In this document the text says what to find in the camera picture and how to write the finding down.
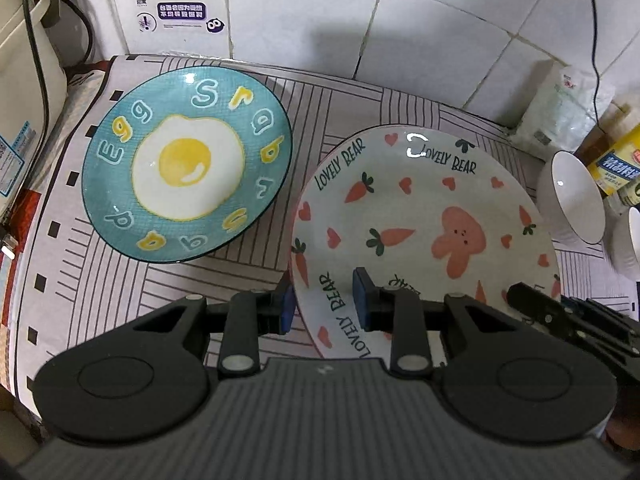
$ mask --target tile wall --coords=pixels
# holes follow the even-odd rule
[[[420,94],[506,126],[553,60],[590,70],[589,0],[76,1],[96,29],[94,59],[185,52],[289,66]],[[640,0],[597,1],[598,67],[619,96],[640,92]],[[174,26],[159,19],[162,2],[202,3],[217,21],[213,30]],[[50,36],[65,64],[81,57],[86,38],[70,12]]]

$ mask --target plate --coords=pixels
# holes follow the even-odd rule
[[[190,260],[228,243],[273,201],[291,160],[291,127],[259,81],[195,66],[121,97],[82,167],[84,208],[117,251]]]
[[[390,341],[360,329],[355,267],[423,300],[462,292],[510,316],[510,285],[560,293],[551,237],[522,186],[463,139],[379,126],[337,146],[303,190],[290,268],[300,314],[326,358],[382,357]]]

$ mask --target pink bear illustration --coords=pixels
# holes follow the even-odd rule
[[[447,207],[442,213],[444,234],[431,245],[431,254],[438,260],[451,254],[447,263],[447,276],[452,280],[465,273],[472,254],[486,248],[486,238],[480,224],[459,207]]]

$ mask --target fried egg illustration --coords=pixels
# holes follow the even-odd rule
[[[138,146],[131,180],[142,207],[187,221],[233,195],[243,172],[244,147],[231,126],[215,118],[170,115]]]

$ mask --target egg yolk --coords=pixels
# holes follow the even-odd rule
[[[197,139],[175,139],[160,153],[160,176],[174,187],[192,186],[209,171],[211,152],[204,142]]]

